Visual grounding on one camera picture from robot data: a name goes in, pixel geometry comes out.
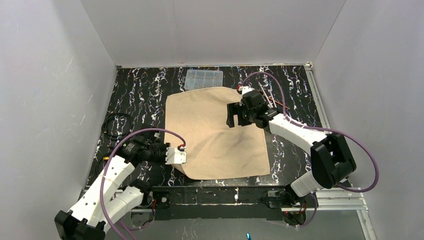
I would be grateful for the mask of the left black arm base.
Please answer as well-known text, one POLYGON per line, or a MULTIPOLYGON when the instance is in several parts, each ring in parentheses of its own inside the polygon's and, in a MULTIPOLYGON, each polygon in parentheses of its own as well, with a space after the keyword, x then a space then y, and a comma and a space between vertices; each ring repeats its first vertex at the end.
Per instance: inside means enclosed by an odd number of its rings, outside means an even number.
POLYGON ((153 191, 144 197, 141 205, 132 210, 162 210, 168 209, 171 205, 171 195, 168 191, 153 191))

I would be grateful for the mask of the beige cloth napkin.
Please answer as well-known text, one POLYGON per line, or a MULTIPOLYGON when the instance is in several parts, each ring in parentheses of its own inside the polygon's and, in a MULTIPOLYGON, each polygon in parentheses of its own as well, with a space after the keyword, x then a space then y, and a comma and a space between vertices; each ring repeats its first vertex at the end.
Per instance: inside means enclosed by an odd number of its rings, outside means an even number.
POLYGON ((265 132, 254 124, 230 128, 227 105, 241 96, 228 87, 169 95, 165 129, 186 141, 186 162, 172 166, 192 180, 236 179, 271 172, 265 132))

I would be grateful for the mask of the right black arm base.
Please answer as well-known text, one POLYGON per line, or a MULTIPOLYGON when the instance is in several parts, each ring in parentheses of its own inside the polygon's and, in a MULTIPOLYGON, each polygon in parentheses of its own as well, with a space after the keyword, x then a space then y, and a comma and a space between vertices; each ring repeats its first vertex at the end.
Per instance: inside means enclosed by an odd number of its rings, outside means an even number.
POLYGON ((284 189, 269 190, 262 194, 259 202, 271 209, 295 208, 297 211, 302 212, 308 208, 308 204, 311 204, 310 207, 314 207, 315 201, 313 197, 316 197, 315 192, 298 197, 295 193, 286 192, 284 189))

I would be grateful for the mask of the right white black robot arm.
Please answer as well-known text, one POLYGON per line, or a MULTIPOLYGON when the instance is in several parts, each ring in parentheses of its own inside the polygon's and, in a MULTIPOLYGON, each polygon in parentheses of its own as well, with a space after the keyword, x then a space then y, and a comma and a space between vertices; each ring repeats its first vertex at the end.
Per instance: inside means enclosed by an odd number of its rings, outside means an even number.
POLYGON ((256 90, 244 93, 238 102, 227 104, 226 124, 230 128, 254 124, 292 142, 310 156, 311 170, 285 186, 284 196, 292 200, 331 189, 357 168, 342 134, 313 130, 289 118, 278 108, 271 108, 256 90))

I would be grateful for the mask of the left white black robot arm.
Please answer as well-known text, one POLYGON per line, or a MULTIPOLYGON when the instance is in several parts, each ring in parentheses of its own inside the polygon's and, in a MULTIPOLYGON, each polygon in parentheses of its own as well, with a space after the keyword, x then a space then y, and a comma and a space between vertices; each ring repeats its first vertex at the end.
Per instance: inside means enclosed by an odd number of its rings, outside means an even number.
POLYGON ((62 240, 103 240, 109 229, 130 210, 139 207, 152 192, 151 185, 135 179, 115 195, 141 162, 164 162, 169 144, 161 140, 162 128, 148 127, 120 140, 96 180, 67 211, 59 211, 54 223, 62 240))

